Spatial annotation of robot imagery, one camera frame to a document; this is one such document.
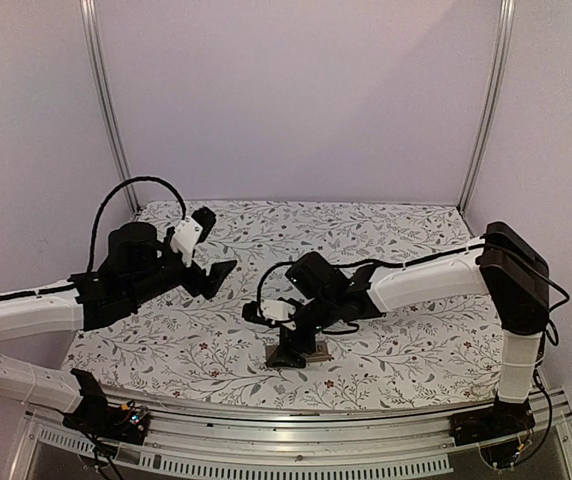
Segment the white remote control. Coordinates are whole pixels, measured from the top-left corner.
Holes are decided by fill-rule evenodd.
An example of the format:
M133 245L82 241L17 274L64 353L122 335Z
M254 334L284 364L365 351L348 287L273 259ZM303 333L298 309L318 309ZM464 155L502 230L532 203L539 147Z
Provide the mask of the white remote control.
M268 367L268 356L276 349L278 344L268 345L265 347L265 364ZM320 341L315 345L313 353L306 353L305 358L308 363L324 362L331 359L328 347L325 342Z

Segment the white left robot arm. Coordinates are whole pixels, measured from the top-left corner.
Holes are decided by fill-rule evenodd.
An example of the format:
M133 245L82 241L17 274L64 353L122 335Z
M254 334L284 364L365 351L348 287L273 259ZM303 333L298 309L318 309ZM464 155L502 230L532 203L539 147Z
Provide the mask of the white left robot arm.
M207 207L158 237L156 227L129 222L108 236L98 268L40 288L0 294L0 343L58 331L94 331L136 314L178 287L193 297L213 298L234 270L234 260L208 268L194 260L216 221ZM75 414L94 434L114 426L114 412L94 376L53 370L0 354L0 397Z

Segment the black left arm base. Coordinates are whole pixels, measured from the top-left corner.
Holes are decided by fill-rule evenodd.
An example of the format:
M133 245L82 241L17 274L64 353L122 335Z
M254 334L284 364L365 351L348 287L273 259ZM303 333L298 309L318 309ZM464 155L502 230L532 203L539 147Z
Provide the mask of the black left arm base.
M62 424L90 437L143 445L150 425L150 412L144 405L128 401L111 406L93 375L79 369L71 374L79 384L81 401L71 412L63 414Z

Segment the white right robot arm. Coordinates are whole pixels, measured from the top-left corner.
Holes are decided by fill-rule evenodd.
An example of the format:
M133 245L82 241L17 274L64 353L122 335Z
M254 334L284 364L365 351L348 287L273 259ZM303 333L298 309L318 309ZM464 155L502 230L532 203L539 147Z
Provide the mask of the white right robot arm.
M243 319L279 331L271 368L303 368L316 337L335 323L374 319L398 308L464 295L487 295L503 332L497 403L483 427L503 436L518 424L528 398L537 356L555 305L550 293L569 293L550 277L547 261L504 222L451 250L406 262L364 259L329 262L318 252L285 261L287 280L302 301L261 296L242 308Z

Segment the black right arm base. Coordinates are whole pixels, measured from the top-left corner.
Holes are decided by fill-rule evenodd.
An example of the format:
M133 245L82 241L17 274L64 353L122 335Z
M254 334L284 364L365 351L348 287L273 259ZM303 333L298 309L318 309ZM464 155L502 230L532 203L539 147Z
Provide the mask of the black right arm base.
M456 446L483 444L479 453L495 470L514 468L532 445L535 419L528 400L507 403L495 398L490 407L449 417L449 435Z

